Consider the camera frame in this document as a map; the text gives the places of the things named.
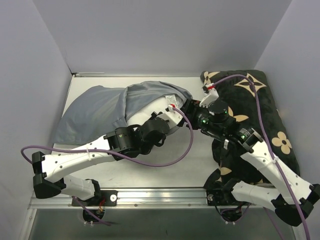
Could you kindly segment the white pillow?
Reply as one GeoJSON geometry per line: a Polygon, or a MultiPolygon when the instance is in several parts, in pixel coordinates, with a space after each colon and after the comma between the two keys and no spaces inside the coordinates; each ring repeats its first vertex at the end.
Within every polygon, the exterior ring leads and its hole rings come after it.
{"type": "MultiPolygon", "coordinates": [[[[153,112],[155,112],[158,116],[162,114],[168,105],[175,105],[178,109],[180,109],[184,104],[184,100],[177,96],[176,94],[170,94],[161,96],[152,102],[148,103],[142,109],[138,110],[132,116],[130,116],[126,123],[128,126],[130,125],[142,125],[144,124],[150,117],[153,112]]],[[[169,130],[168,135],[175,133],[178,130],[178,126],[171,128],[169,130]]]]}

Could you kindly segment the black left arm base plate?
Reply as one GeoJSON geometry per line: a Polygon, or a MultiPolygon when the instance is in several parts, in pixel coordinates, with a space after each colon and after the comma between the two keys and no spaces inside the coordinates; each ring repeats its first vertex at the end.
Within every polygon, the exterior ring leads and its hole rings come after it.
{"type": "Polygon", "coordinates": [[[95,196],[88,200],[78,200],[85,207],[115,207],[118,200],[117,190],[102,190],[101,196],[95,196]]]}

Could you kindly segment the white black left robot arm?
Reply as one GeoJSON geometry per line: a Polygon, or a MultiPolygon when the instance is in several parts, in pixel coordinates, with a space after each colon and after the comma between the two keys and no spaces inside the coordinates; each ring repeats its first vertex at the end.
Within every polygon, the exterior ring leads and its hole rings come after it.
{"type": "Polygon", "coordinates": [[[48,199],[59,194],[78,197],[90,206],[101,201],[99,183],[81,179],[71,174],[79,170],[124,157],[147,155],[153,146],[160,147],[176,126],[171,112],[148,119],[144,124],[118,127],[98,139],[74,148],[65,154],[32,154],[33,189],[38,199],[48,199]]]}

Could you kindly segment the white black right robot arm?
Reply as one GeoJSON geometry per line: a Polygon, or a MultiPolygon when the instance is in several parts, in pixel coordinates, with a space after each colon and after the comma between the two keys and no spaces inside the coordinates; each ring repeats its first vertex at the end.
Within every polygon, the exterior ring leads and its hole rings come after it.
{"type": "Polygon", "coordinates": [[[273,153],[264,137],[230,116],[226,102],[202,107],[190,99],[182,112],[190,127],[213,138],[219,169],[205,187],[214,203],[259,205],[290,226],[305,222],[320,199],[318,184],[303,180],[273,153]]]}

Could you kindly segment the grey pillowcase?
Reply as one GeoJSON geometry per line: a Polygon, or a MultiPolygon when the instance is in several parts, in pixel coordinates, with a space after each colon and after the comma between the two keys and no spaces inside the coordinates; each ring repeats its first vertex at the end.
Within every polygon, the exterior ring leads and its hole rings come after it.
{"type": "Polygon", "coordinates": [[[67,108],[55,131],[53,142],[60,145],[84,145],[119,127],[151,102],[175,95],[183,103],[191,93],[161,81],[144,81],[127,87],[93,86],[67,108]]]}

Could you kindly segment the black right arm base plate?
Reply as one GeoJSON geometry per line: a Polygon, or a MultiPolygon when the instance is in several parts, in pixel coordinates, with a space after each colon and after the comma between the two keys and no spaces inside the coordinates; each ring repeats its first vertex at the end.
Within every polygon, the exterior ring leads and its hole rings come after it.
{"type": "Polygon", "coordinates": [[[206,200],[208,206],[247,206],[249,203],[245,201],[236,200],[231,193],[223,193],[221,189],[208,189],[206,190],[206,200]]]}

